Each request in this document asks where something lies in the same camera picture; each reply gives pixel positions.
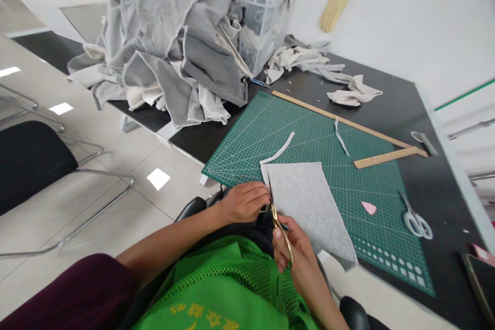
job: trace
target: table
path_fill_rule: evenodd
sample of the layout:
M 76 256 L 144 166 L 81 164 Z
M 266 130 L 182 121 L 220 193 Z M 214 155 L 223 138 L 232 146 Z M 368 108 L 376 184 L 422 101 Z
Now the table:
M 52 32 L 23 36 L 15 41 L 65 73 L 67 61 L 82 51 L 78 43 Z M 400 162 L 409 200 L 415 211 L 428 220 L 435 234 L 431 241 L 422 240 L 422 246 L 437 297 L 433 298 L 397 278 L 363 265 L 459 328 L 483 328 L 483 316 L 468 284 L 459 253 L 468 252 L 468 243 L 486 247 L 482 235 L 487 243 L 494 243 L 495 232 L 486 214 L 483 216 L 484 210 L 467 176 L 456 163 L 446 135 L 441 133 L 440 124 L 431 114 L 433 109 L 425 105 L 425 97 L 412 82 L 338 56 L 330 55 L 330 58 L 332 63 L 346 64 L 344 71 L 350 75 L 364 74 L 365 83 L 382 90 L 384 94 L 357 108 L 339 106 L 330 102 L 325 94 L 342 86 L 331 82 L 320 84 L 320 76 L 299 70 L 284 73 L 273 88 L 418 147 L 421 144 L 412 139 L 410 132 L 425 133 L 439 153 L 429 157 L 428 161 Z M 249 99 L 258 90 L 269 91 L 249 84 Z M 127 102 L 110 103 L 155 133 L 170 122 L 166 113 L 155 109 L 130 112 L 127 111 Z M 172 135 L 170 143 L 197 161 L 206 163 L 244 110 L 230 103 L 225 104 L 225 108 L 232 115 L 227 125 L 208 122 L 187 127 Z

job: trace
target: tiled floor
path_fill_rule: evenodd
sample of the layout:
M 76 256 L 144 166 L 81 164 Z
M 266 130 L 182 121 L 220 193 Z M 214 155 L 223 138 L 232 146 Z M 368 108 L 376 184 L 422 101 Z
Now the tiled floor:
M 0 13 L 0 24 L 3 17 Z M 96 111 L 85 89 L 69 84 L 62 73 L 0 36 L 0 70 L 14 66 L 21 71 L 0 78 L 0 83 L 35 98 L 40 103 L 41 113 L 65 123 L 66 134 L 105 147 L 105 153 L 87 162 L 85 168 L 130 173 L 136 182 L 123 198 L 62 248 L 29 259 L 0 260 L 0 319 L 77 260 L 97 252 L 119 254 L 171 223 L 193 197 L 208 197 L 218 188 L 217 183 L 208 188 L 198 183 L 200 164 L 175 149 L 160 145 L 155 135 L 143 128 L 123 133 L 119 129 L 120 114 L 113 107 Z M 48 108 L 64 102 L 74 109 L 61 116 L 49 111 Z M 0 119 L 13 112 L 0 104 Z M 27 119 L 37 117 L 26 115 L 22 120 Z M 2 124 L 0 130 L 22 120 Z M 77 159 L 82 159 L 90 148 L 75 145 L 72 151 Z M 157 168 L 170 176 L 159 190 L 147 179 Z M 114 177 L 92 174 L 65 177 L 0 217 L 0 252 L 50 246 L 126 186 L 125 180 Z M 320 258 L 338 293 L 360 301 L 368 313 L 391 329 L 454 328 L 364 269 L 345 273 L 328 254 L 321 253 Z

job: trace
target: black desk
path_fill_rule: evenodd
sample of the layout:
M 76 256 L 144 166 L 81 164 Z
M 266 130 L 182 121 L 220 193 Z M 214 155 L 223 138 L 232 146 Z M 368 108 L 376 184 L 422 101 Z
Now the black desk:
M 15 40 L 65 73 L 67 61 L 81 52 L 80 45 L 77 46 L 77 43 L 60 38 L 52 32 Z M 434 231 L 434 239 L 422 239 L 422 246 L 436 290 L 436 298 L 365 262 L 361 262 L 362 265 L 459 328 L 484 328 L 484 320 L 468 284 L 459 253 L 468 252 L 468 243 L 476 243 L 482 247 L 485 245 L 415 84 L 338 56 L 331 56 L 331 60 L 332 63 L 345 63 L 345 72 L 350 75 L 364 74 L 365 83 L 383 90 L 384 95 L 357 108 L 339 106 L 330 102 L 325 94 L 342 89 L 342 86 L 331 82 L 321 84 L 321 77 L 299 70 L 286 72 L 273 84 L 273 88 L 406 143 L 419 145 L 412 139 L 411 131 L 425 133 L 439 153 L 438 156 L 429 157 L 425 161 L 419 161 L 418 156 L 409 156 L 399 161 L 411 204 L 414 205 L 415 211 L 428 220 Z M 249 98 L 261 89 L 269 91 L 249 84 Z M 163 115 L 163 112 L 152 108 L 134 113 L 126 111 L 126 102 L 112 104 L 144 126 L 146 124 L 141 122 L 141 116 L 160 118 Z M 207 162 L 244 110 L 229 103 L 225 108 L 232 115 L 227 125 L 208 122 L 186 127 L 173 136 L 171 142 L 199 161 Z

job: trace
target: maroon sleeve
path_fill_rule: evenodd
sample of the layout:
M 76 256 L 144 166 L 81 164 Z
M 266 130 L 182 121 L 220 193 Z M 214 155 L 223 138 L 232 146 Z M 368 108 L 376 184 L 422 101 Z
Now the maroon sleeve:
M 115 329 L 138 285 L 105 254 L 81 259 L 0 322 L 5 329 Z

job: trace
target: gray felt fabric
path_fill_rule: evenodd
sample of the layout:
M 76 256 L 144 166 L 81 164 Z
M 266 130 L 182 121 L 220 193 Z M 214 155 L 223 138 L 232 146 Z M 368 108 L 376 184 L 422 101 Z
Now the gray felt fabric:
M 231 1 L 110 0 L 100 37 L 85 45 L 87 55 L 69 62 L 74 74 L 69 79 L 92 87 L 98 108 L 107 100 L 122 99 L 128 88 L 144 91 L 157 81 L 175 128 L 208 120 L 226 123 L 222 100 L 242 106 L 248 91 L 231 53 L 216 44 L 215 28 Z M 186 41 L 178 41 L 187 28 Z M 180 73 L 171 61 L 183 62 Z M 204 99 L 199 86 L 213 96 Z
M 239 107 L 248 102 L 246 83 L 237 83 L 239 70 L 227 49 L 210 43 L 194 30 L 188 30 L 184 49 L 187 59 L 184 71 L 198 84 Z
M 204 39 L 215 44 L 217 39 L 216 27 L 225 17 L 232 0 L 202 0 L 195 3 L 186 18 L 189 30 L 194 30 Z
M 356 252 L 330 192 L 320 162 L 263 164 L 277 211 L 293 217 L 311 242 L 332 254 L 348 271 Z

